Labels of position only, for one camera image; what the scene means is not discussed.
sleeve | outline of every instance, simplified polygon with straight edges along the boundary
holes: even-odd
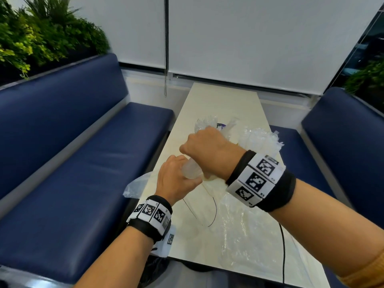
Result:
[[[384,288],[384,251],[361,270],[339,279],[350,288]]]

table top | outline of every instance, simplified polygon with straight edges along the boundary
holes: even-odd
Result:
[[[218,116],[218,122],[224,124],[227,124],[233,117],[239,119],[230,139],[235,143],[244,126],[260,127],[270,131],[256,92],[194,83],[157,161],[155,171],[160,169],[162,163],[170,155],[180,155],[179,147],[187,140],[188,135],[194,132],[197,119],[209,115]],[[276,159],[282,162],[279,154]],[[252,213],[236,216],[239,216],[238,220],[242,222],[243,220],[248,222],[248,217],[257,217],[257,222],[254,218],[250,221],[251,233],[244,234],[238,228],[228,229],[230,227],[228,219],[234,220],[235,218],[228,217],[226,221],[222,219],[220,214],[226,205],[214,202],[205,191],[205,189],[208,190],[207,186],[220,189],[220,192],[226,187],[221,179],[204,182],[187,195],[186,199],[190,208],[183,201],[174,205],[172,224],[176,226],[176,235],[169,256],[281,282],[283,246],[278,223],[258,208],[248,208],[252,209]],[[155,190],[156,182],[150,180],[140,201],[152,195]],[[231,208],[242,210],[242,203],[236,199],[232,197],[229,199],[225,197],[225,199],[230,200]],[[204,222],[201,221],[201,217],[199,217],[200,221],[197,220],[191,212],[191,208],[195,214],[205,214],[206,218],[203,216],[203,219],[208,222],[212,222],[213,218],[211,226],[202,225]],[[284,230],[284,236],[285,283],[304,288],[329,288],[321,263],[313,258],[286,230]]]

white table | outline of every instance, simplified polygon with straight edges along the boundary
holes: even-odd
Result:
[[[240,119],[237,129],[247,125],[270,131],[256,92],[194,83],[154,169],[160,169],[162,163],[170,155],[179,155],[179,147],[187,140],[188,135],[194,132],[197,119],[209,115],[217,115],[218,122],[224,124],[232,117],[237,117]],[[237,139],[238,132],[234,131],[231,141],[237,142]],[[282,162],[280,155],[276,159]],[[218,181],[217,184],[225,187],[222,180]],[[156,184],[154,182],[148,183],[140,202],[152,195],[155,189]],[[188,196],[192,196],[190,201],[194,203],[197,209],[200,206],[204,209],[204,204],[210,203],[200,200],[196,195],[198,192],[196,191],[193,195],[192,192]],[[273,254],[276,261],[272,264],[279,267],[273,273],[247,265],[247,263],[236,262],[229,265],[222,261],[222,244],[220,243],[220,236],[222,235],[217,234],[221,228],[220,218],[217,218],[210,228],[206,228],[199,224],[183,201],[176,203],[173,211],[172,224],[176,226],[177,231],[169,254],[170,257],[266,280],[282,281],[281,233],[278,223],[267,213],[263,213],[259,220],[270,225],[277,237],[274,242],[278,244],[271,247],[272,242],[268,241],[265,243],[265,251],[260,249],[258,252],[266,256],[271,254],[271,257]],[[329,288],[322,265],[300,246],[286,230],[284,232],[286,241],[285,283],[304,288]],[[263,241],[263,235],[260,235],[259,240]],[[298,254],[301,257],[300,264],[292,260],[292,255],[297,257]],[[300,276],[300,273],[297,272],[298,269],[306,270],[306,277],[303,277],[303,274]]]

seat cushion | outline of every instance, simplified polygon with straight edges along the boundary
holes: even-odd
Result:
[[[114,54],[0,91],[0,199],[128,95]]]
[[[384,228],[384,117],[331,88],[302,125],[355,210]]]
[[[103,252],[173,111],[129,103],[0,221],[0,265],[75,283]]]
[[[279,132],[279,141],[284,143],[280,155],[296,178],[335,198],[300,134],[294,129],[273,125],[271,130]]]

